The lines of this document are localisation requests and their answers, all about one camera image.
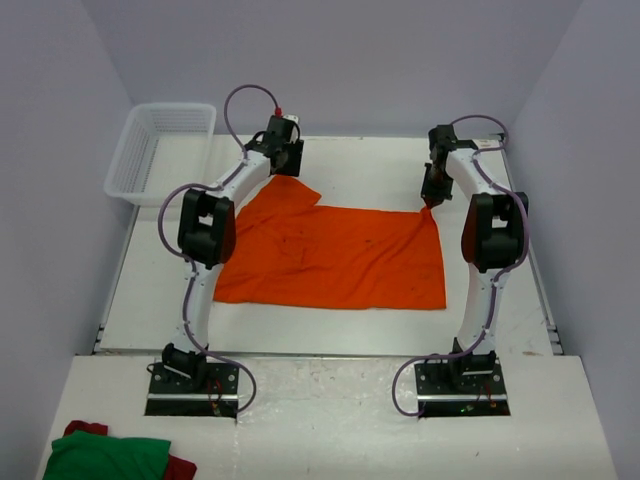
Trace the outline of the orange t shirt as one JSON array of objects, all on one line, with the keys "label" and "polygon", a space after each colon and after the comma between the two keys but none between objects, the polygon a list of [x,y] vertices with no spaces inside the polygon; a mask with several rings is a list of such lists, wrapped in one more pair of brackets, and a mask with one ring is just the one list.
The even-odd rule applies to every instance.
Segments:
[{"label": "orange t shirt", "polygon": [[276,176],[241,210],[216,302],[363,310],[447,305],[437,224],[418,212],[324,206]]}]

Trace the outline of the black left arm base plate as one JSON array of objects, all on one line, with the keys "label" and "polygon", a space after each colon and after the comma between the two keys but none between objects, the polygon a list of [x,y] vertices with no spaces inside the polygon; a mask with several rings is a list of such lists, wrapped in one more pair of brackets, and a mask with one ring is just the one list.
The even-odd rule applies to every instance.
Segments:
[{"label": "black left arm base plate", "polygon": [[205,361],[195,378],[168,369],[161,362],[149,364],[147,371],[150,383],[145,416],[237,418],[237,367]]}]

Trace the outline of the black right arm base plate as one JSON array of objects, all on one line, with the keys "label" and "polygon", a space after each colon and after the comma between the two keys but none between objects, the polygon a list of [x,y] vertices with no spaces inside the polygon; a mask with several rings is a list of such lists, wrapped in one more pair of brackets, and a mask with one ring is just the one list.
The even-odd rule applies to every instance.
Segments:
[{"label": "black right arm base plate", "polygon": [[420,418],[511,414],[502,367],[494,352],[414,366]]}]

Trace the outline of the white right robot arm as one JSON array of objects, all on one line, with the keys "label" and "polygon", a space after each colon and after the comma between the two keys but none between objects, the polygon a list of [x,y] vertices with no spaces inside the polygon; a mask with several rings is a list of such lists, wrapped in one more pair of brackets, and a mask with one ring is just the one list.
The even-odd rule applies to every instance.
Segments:
[{"label": "white right robot arm", "polygon": [[448,385],[467,393],[495,361],[495,327],[499,303],[510,272],[529,251],[528,197],[494,179],[480,163],[484,153],[498,153],[498,140],[461,140],[454,125],[428,133],[429,158],[421,198],[428,209],[452,199],[459,187],[468,200],[461,252],[469,267],[469,288],[462,325],[449,354],[429,356],[449,363]]}]

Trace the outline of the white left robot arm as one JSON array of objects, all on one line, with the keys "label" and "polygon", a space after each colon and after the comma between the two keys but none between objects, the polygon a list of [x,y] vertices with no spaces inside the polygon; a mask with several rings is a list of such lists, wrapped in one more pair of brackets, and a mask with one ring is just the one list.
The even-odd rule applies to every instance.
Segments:
[{"label": "white left robot arm", "polygon": [[[212,295],[222,268],[236,246],[236,207],[271,175],[297,177],[304,141],[295,115],[273,115],[264,132],[243,145],[242,158],[211,185],[190,183],[169,194],[157,225],[160,239],[188,271],[181,325],[162,352],[164,368],[183,391],[195,393],[208,379],[206,358]],[[176,249],[164,233],[165,210],[182,194]]]}]

